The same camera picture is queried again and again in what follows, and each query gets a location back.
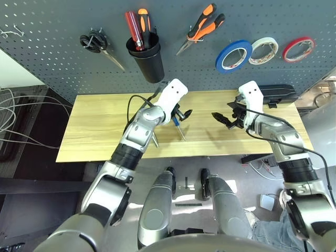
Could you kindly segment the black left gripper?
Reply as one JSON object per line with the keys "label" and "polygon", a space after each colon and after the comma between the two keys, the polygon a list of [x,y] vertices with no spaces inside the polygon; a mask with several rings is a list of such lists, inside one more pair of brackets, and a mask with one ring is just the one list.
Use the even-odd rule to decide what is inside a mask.
{"label": "black left gripper", "polygon": [[173,119],[174,117],[178,117],[180,121],[183,121],[186,120],[191,115],[192,112],[193,110],[189,109],[185,113],[182,113],[180,111],[180,105],[176,104],[171,112],[171,119]]}

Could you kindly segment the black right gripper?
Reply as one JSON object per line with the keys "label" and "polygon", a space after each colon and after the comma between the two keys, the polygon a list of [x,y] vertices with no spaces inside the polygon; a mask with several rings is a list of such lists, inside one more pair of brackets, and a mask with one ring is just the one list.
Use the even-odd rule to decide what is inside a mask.
{"label": "black right gripper", "polygon": [[218,112],[212,112],[213,118],[227,126],[229,130],[233,129],[234,127],[243,129],[244,119],[246,116],[246,106],[237,102],[229,102],[227,105],[233,109],[232,117],[235,119],[234,122],[230,122],[227,117]]}

